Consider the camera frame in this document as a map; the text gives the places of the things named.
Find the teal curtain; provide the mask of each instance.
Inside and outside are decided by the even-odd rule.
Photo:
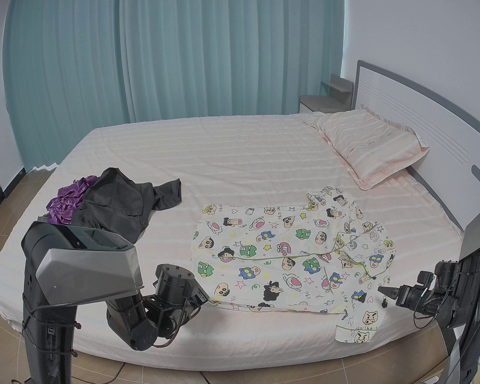
[[[25,169],[92,129],[298,112],[340,74],[339,0],[12,0],[7,109]]]

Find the pink star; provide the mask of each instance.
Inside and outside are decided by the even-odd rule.
[[[239,289],[242,289],[243,287],[246,287],[247,285],[242,280],[242,281],[237,281],[235,286],[238,287]]]

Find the pillowcase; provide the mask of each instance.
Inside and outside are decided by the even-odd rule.
[[[307,124],[319,130],[360,189],[367,190],[425,156],[428,146],[411,128],[362,108],[317,115]]]

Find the green cartoon character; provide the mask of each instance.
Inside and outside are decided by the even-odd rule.
[[[254,245],[242,245],[240,247],[240,256],[252,257],[257,254],[257,247]]]
[[[310,237],[311,231],[307,231],[305,228],[302,229],[297,229],[297,233],[295,236],[297,236],[300,240],[305,240]]]
[[[316,257],[305,260],[302,265],[305,267],[304,271],[308,271],[310,275],[320,271],[320,264],[318,263],[318,259]]]
[[[198,262],[198,274],[201,277],[209,277],[213,274],[213,267],[209,263]]]

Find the black garment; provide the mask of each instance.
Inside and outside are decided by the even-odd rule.
[[[181,202],[180,188],[180,179],[154,187],[135,184],[118,168],[107,168],[85,193],[72,225],[106,229],[135,243],[147,228],[152,209],[161,211]]]

